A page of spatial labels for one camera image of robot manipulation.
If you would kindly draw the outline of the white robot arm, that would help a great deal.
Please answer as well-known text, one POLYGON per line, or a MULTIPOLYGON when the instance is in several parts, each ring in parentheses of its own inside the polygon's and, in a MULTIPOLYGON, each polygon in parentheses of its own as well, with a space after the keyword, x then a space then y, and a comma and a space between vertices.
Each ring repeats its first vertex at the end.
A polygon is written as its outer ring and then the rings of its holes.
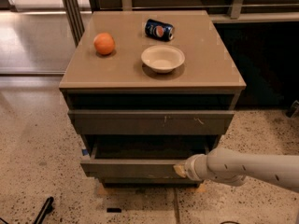
POLYGON ((299 156, 246 154, 215 148, 174 165, 175 172, 192 181, 211 180, 239 187, 247 176, 299 192, 299 156))

